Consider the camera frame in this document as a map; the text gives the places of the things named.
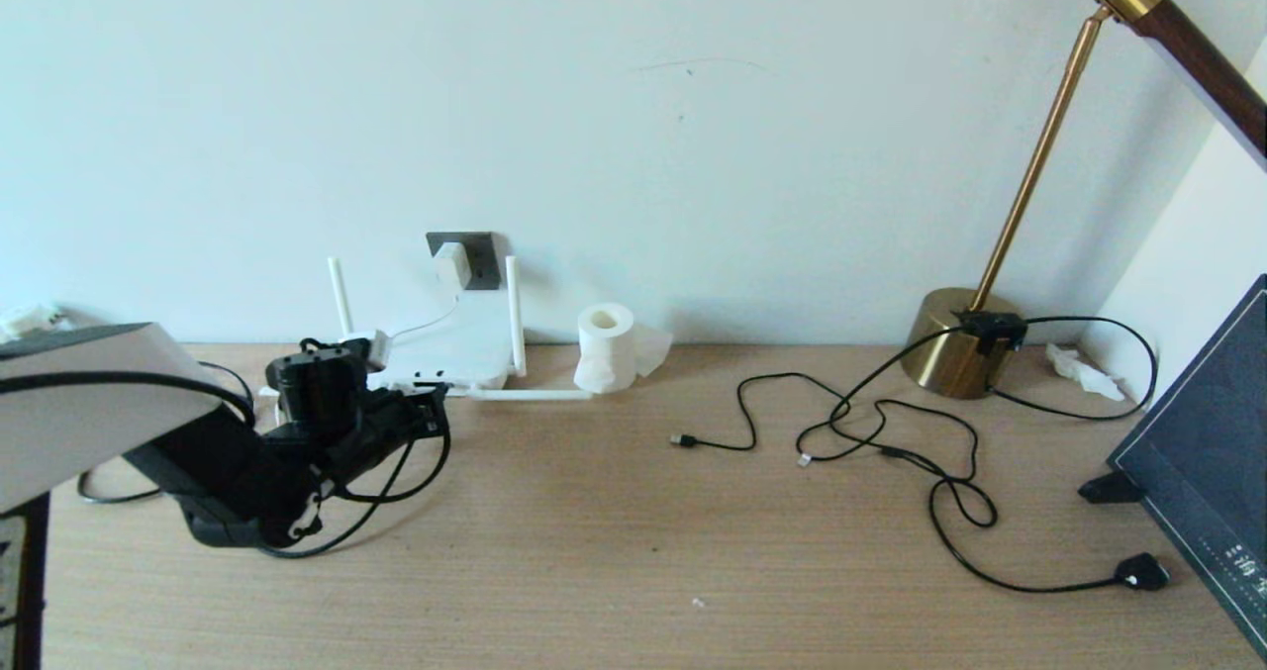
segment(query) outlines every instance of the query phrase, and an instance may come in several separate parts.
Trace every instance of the crumpled tissue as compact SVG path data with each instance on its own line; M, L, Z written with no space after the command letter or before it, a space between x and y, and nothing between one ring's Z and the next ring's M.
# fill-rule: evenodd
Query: crumpled tissue
M1068 377L1071 381L1081 382L1082 390L1096 391L1109 400L1126 400L1126 395L1117 389L1117 382L1112 377L1096 371L1091 366L1078 360L1077 351L1063 351L1058 346L1047 344L1047 360L1050 360L1055 372Z

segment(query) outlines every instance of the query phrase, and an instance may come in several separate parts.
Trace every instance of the wooden lamp arm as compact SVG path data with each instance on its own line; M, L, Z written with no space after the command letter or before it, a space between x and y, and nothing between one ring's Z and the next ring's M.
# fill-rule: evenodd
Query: wooden lamp arm
M1153 39L1206 92L1224 124L1239 133L1259 165L1267 165L1267 105L1240 71L1219 52L1173 0L1097 0L1135 34Z

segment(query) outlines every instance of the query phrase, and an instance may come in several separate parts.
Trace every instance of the brass lamp base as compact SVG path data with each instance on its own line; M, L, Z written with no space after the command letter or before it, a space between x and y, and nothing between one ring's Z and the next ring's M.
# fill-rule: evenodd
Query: brass lamp base
M920 313L911 326L907 346L922 337L959 326L959 313L968 309L976 290L969 288L939 288L924 296ZM986 310L996 314L1019 314L1019 310L1000 296L986 299ZM1011 358L1009 346L991 346L986 353L978 351L981 339L964 332L936 337L902 358L902 369L912 381L946 398L984 398L988 386L998 381L1003 366Z

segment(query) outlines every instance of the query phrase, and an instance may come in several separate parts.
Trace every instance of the dark blue notebook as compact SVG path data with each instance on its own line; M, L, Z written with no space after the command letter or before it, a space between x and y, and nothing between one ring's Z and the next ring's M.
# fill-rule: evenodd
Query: dark blue notebook
M1267 660L1267 274L1109 464Z

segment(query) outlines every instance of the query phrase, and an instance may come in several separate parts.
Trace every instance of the wall outlet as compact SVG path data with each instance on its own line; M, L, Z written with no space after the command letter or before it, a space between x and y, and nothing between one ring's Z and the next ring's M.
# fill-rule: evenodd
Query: wall outlet
M466 261L471 270L468 291L497 291L502 288L502 272L497 267L497 251L493 250L493 233L427 233L431 256L449 242L457 242L466 250Z

